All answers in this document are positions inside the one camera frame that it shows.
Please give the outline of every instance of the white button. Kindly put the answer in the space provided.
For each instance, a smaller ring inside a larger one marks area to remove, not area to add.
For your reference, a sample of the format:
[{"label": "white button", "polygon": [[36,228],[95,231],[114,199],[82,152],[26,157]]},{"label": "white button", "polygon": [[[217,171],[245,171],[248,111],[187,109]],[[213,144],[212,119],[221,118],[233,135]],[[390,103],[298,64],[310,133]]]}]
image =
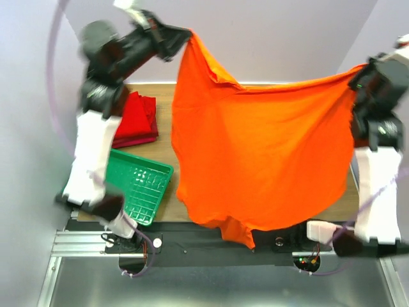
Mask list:
[{"label": "white button", "polygon": [[160,240],[159,238],[156,238],[155,240],[153,240],[153,246],[155,248],[159,248],[160,246],[162,246],[162,240]]}]

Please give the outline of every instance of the gray floor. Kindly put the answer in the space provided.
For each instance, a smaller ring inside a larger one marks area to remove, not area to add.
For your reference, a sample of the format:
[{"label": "gray floor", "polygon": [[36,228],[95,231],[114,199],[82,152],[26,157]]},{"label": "gray floor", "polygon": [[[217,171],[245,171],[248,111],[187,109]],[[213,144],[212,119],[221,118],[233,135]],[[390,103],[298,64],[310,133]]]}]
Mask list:
[{"label": "gray floor", "polygon": [[[320,271],[339,267],[322,256]],[[142,278],[121,276],[116,258],[64,258],[51,306],[393,306],[375,260],[328,277],[310,277],[288,267],[156,268]]]}]

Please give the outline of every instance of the robotic arm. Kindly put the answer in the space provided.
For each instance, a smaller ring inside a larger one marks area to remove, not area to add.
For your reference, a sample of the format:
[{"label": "robotic arm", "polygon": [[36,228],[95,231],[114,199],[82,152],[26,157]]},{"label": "robotic arm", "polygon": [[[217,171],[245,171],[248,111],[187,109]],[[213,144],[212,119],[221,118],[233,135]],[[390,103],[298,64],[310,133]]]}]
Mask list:
[{"label": "robotic arm", "polygon": [[[393,110],[409,87],[409,35],[390,54],[369,58],[350,81],[357,96],[351,131],[359,167],[359,208],[355,227],[309,221],[307,236],[332,241],[338,256],[383,257],[409,253],[397,225],[396,178],[403,156],[403,124]],[[367,205],[371,198],[382,193]]]},{"label": "robotic arm", "polygon": [[97,216],[114,234],[131,239],[134,230],[128,223],[134,228],[137,223],[123,211],[121,192],[104,184],[112,141],[130,93],[124,80],[154,56],[171,61],[191,32],[161,23],[134,1],[115,0],[114,6],[131,16],[135,29],[122,38],[102,20],[83,29],[82,51],[89,65],[81,88],[75,160],[56,201]]}]

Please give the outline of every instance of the orange fabric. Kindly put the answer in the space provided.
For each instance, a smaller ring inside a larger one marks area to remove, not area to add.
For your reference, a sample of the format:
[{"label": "orange fabric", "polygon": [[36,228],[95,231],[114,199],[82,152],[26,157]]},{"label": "orange fabric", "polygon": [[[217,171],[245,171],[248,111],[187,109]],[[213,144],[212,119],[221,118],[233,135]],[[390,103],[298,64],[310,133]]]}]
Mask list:
[{"label": "orange fabric", "polygon": [[251,230],[301,223],[346,189],[355,93],[343,74],[242,86],[193,35],[173,100],[177,197],[191,220],[254,247]]}]

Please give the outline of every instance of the stack of folded cloth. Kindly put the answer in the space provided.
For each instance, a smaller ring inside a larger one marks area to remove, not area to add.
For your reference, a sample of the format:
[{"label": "stack of folded cloth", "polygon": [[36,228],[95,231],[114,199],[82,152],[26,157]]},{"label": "stack of folded cloth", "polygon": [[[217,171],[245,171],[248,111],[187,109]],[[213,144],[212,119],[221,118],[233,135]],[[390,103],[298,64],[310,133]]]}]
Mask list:
[{"label": "stack of folded cloth", "polygon": [[120,126],[112,148],[122,148],[156,141],[156,99],[140,96],[138,92],[129,95]]}]

